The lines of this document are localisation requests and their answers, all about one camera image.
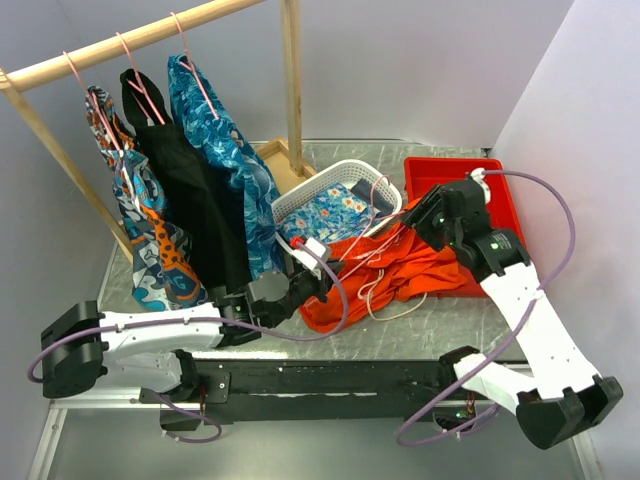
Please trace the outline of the black shorts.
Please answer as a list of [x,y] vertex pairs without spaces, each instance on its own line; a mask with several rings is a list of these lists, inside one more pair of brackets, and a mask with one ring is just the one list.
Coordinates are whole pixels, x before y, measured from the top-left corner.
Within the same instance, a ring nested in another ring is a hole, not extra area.
[[192,238],[195,273],[207,289],[235,293],[252,280],[239,204],[228,195],[223,176],[209,167],[166,111],[156,85],[140,77],[166,124],[153,123],[145,97],[130,84],[135,81],[131,68],[120,74],[126,120],[164,189],[172,222]]

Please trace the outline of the red plastic bin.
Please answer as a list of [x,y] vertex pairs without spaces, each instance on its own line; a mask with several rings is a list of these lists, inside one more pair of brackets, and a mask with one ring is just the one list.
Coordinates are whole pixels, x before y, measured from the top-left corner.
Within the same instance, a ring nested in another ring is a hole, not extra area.
[[[502,163],[497,159],[486,158],[440,158],[407,157],[404,161],[405,191],[408,202],[420,199],[436,184],[445,184],[462,180],[468,173],[477,169],[501,170]],[[491,176],[486,183],[491,190],[488,211],[494,228],[513,230],[526,244],[517,209],[505,176]],[[460,268],[465,284],[454,290],[442,290],[434,293],[440,298],[486,298],[480,285],[468,270]]]

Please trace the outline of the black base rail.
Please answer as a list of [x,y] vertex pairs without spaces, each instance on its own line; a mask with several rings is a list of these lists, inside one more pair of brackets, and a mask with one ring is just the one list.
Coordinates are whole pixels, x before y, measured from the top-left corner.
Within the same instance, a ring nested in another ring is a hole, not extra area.
[[436,360],[194,360],[190,369],[161,397],[222,425],[406,420],[453,382]]

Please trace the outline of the pink hanger with patterned garment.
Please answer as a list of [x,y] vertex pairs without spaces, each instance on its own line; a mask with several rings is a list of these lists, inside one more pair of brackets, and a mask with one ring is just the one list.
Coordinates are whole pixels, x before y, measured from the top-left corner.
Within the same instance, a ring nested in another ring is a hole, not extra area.
[[106,114],[104,113],[104,111],[101,109],[99,103],[98,103],[98,99],[97,96],[95,94],[94,91],[90,90],[88,88],[88,86],[86,85],[86,83],[84,82],[84,80],[82,79],[82,77],[80,76],[78,69],[76,68],[74,62],[71,60],[69,54],[66,51],[62,52],[68,66],[70,67],[72,73],[74,74],[74,76],[76,77],[78,83],[81,85],[82,89],[85,91],[86,95],[89,98],[89,101],[93,107],[93,110],[98,114],[100,121],[103,125],[103,127],[106,129],[106,132],[109,136],[109,139],[111,140],[111,143],[118,149],[121,150],[122,147],[113,131],[113,129],[111,128],[110,123],[107,120]]

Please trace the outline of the blue floral fabric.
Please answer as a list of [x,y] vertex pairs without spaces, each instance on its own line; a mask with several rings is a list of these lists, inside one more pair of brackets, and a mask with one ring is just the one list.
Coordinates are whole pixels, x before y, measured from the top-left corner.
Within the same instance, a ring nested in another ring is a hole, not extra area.
[[294,237],[315,238],[334,243],[359,236],[371,218],[384,213],[367,200],[354,195],[341,183],[334,183],[279,221],[278,233],[287,242]]

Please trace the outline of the pink hanger with blue garment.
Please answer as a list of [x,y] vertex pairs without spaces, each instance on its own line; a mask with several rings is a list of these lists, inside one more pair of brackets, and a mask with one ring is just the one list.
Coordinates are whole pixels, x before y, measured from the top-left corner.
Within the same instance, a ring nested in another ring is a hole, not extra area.
[[186,68],[191,72],[192,76],[194,77],[194,80],[195,80],[199,90],[201,91],[201,94],[202,94],[203,98],[205,99],[206,104],[208,105],[210,111],[212,112],[212,115],[214,116],[214,119],[218,120],[219,119],[219,115],[218,115],[218,113],[217,113],[217,111],[216,111],[216,109],[215,109],[215,107],[214,107],[209,95],[207,94],[206,89],[204,88],[204,86],[202,84],[202,81],[201,81],[201,79],[200,79],[200,77],[198,75],[198,71],[197,71],[196,65],[193,62],[193,59],[192,59],[192,56],[191,56],[191,53],[190,53],[190,50],[189,50],[189,45],[188,45],[188,42],[186,40],[186,36],[185,36],[184,30],[182,28],[182,24],[181,24],[181,22],[180,22],[180,20],[179,20],[179,18],[178,18],[176,13],[171,12],[170,16],[172,17],[172,19],[173,19],[173,21],[174,21],[174,23],[176,25],[176,28],[178,30],[178,33],[180,35],[180,38],[181,38],[181,41],[182,41],[182,44],[183,44],[184,54],[186,56]]

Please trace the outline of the blue leaf print shorts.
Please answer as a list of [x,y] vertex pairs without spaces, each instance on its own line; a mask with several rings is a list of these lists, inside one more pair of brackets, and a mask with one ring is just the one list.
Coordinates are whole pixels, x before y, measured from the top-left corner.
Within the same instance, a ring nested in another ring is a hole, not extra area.
[[280,193],[273,175],[244,138],[204,74],[198,68],[197,71],[219,119],[214,119],[182,54],[170,56],[167,63],[174,122],[182,127],[186,138],[204,156],[209,167],[223,176],[228,195],[236,198],[251,276],[258,278],[268,271],[281,271],[284,260],[276,245],[272,211],[272,203]]

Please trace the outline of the pink hanger with black garment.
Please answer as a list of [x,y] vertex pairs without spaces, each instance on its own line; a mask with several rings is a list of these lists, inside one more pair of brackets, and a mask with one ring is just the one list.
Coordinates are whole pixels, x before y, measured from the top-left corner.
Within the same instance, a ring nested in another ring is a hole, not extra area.
[[129,62],[131,64],[132,70],[134,72],[134,77],[135,77],[135,81],[130,81],[131,86],[136,89],[139,93],[141,93],[145,99],[147,104],[149,105],[149,107],[151,108],[151,110],[153,111],[153,115],[155,116],[155,120],[153,120],[153,123],[158,122],[161,125],[165,125],[166,122],[164,120],[164,117],[161,115],[160,111],[158,110],[158,108],[156,107],[155,103],[153,102],[151,96],[149,95],[144,82],[142,81],[141,77],[140,77],[140,73],[137,69],[137,65],[136,62],[134,60],[134,57],[128,47],[128,44],[126,43],[126,41],[124,40],[123,36],[117,32],[116,33],[116,37],[118,38],[118,40],[120,41],[128,59]]

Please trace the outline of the pink wire hanger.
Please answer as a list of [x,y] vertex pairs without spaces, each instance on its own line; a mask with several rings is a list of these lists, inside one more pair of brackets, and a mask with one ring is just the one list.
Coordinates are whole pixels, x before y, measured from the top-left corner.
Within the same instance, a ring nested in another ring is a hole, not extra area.
[[353,241],[353,243],[347,248],[347,250],[344,252],[344,254],[339,258],[340,261],[343,261],[346,259],[346,257],[349,255],[349,253],[355,248],[355,246],[357,245],[357,243],[364,237],[366,236],[366,234],[371,230],[371,228],[374,225],[374,222],[376,221],[376,212],[375,212],[375,191],[378,187],[378,185],[381,182],[387,182],[387,185],[391,185],[391,181],[389,180],[389,175],[381,175],[371,186],[370,190],[369,190],[369,200],[370,200],[370,206],[371,206],[371,217],[369,219],[369,222],[367,224],[367,226],[363,229],[363,231],[356,237],[356,239]]

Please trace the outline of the aluminium frame rail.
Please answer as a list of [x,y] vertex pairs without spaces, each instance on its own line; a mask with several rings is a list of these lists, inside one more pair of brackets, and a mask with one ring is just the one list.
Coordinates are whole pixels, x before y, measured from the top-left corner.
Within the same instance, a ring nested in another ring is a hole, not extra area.
[[[194,360],[239,360],[239,359],[194,359]],[[530,368],[523,362],[497,362],[521,374],[528,374]],[[65,408],[114,408],[119,404],[132,403],[142,405],[164,405],[175,404],[165,400],[162,394],[152,390],[121,387],[95,386],[90,391],[77,396],[51,400],[55,404],[60,404]],[[444,429],[450,429],[463,424],[465,421],[476,416],[476,407],[480,403],[493,403],[478,393],[468,391],[464,388],[456,390],[446,399],[439,402],[432,412],[424,416],[424,420],[434,422]],[[193,412],[189,404],[176,404],[185,407]],[[588,479],[600,479],[603,476],[601,467],[597,463],[597,458],[590,436],[586,431],[568,439],[575,444],[576,452],[584,475]]]

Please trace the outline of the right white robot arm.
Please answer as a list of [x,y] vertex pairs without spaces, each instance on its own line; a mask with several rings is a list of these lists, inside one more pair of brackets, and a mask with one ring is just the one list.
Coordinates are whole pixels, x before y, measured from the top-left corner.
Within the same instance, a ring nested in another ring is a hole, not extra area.
[[402,446],[408,429],[439,402],[467,391],[512,413],[537,448],[547,450],[599,424],[623,398],[620,382],[605,377],[575,344],[545,293],[536,267],[512,230],[491,224],[487,183],[468,177],[434,186],[403,218],[429,247],[449,247],[497,306],[530,368],[521,374],[497,363],[505,346],[484,355],[461,347],[441,359],[438,393],[396,433]]

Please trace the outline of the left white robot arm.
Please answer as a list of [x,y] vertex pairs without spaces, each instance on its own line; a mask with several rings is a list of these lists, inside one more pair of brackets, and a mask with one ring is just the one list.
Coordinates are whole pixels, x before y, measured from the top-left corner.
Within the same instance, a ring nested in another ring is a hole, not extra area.
[[268,272],[235,294],[159,312],[102,312],[94,301],[80,302],[42,331],[27,376],[50,400],[102,386],[188,401],[201,384],[194,353],[284,338],[279,325],[306,301],[327,301],[336,282],[335,272]]

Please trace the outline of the orange blue patterned shorts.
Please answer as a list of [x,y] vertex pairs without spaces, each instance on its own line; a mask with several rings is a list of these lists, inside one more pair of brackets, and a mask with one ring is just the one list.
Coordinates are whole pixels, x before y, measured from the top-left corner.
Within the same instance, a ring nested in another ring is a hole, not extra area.
[[111,95],[94,91],[122,149],[109,139],[98,114],[85,97],[87,121],[102,158],[112,174],[112,192],[132,248],[132,296],[151,311],[193,307],[209,300],[189,264],[192,241],[170,221],[164,190],[149,159],[118,117]]

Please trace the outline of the wooden clothes rack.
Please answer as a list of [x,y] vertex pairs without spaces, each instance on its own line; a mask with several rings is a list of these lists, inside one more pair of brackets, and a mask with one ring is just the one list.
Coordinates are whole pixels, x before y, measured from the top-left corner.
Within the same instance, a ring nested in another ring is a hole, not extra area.
[[[1,73],[1,93],[104,220],[120,250],[129,261],[133,259],[133,249],[123,227],[108,211],[105,203],[90,186],[86,177],[54,137],[41,116],[28,103],[24,93],[118,56],[130,55],[135,50],[172,36],[183,36],[188,30],[248,9],[256,4],[255,1],[207,2],[123,34],[116,34],[69,54],[62,54],[11,73]],[[285,69],[287,137],[285,139],[278,137],[268,141],[257,148],[257,153],[274,175],[277,187],[281,192],[286,193],[313,177],[316,170],[303,156],[299,3],[297,1],[282,1],[280,3],[280,19]]]

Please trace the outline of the dark grey folded fabric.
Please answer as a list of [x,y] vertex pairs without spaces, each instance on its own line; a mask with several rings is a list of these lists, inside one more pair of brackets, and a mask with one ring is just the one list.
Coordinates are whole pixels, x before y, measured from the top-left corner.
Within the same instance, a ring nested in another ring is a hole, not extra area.
[[387,201],[379,191],[374,189],[373,184],[366,179],[358,180],[350,189],[350,193],[366,201],[384,215],[390,215],[394,210],[393,204]]

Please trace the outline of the white perforated plastic basket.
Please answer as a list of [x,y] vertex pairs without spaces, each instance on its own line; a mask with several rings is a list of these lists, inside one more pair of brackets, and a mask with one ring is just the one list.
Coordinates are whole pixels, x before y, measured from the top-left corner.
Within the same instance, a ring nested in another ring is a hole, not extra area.
[[[302,206],[334,183],[341,183],[350,190],[360,179],[366,179],[373,184],[381,175],[378,170],[363,161],[355,159],[342,160],[282,194],[272,203],[273,217],[277,227],[276,240],[279,246],[286,253],[292,252],[292,240],[287,242],[279,235],[277,224],[295,208]],[[383,229],[391,221],[392,217],[399,214],[403,208],[401,194],[393,183],[387,185],[386,181],[381,182],[376,190],[393,204],[394,210],[390,215],[383,215],[377,218],[371,230],[364,237],[370,237]]]

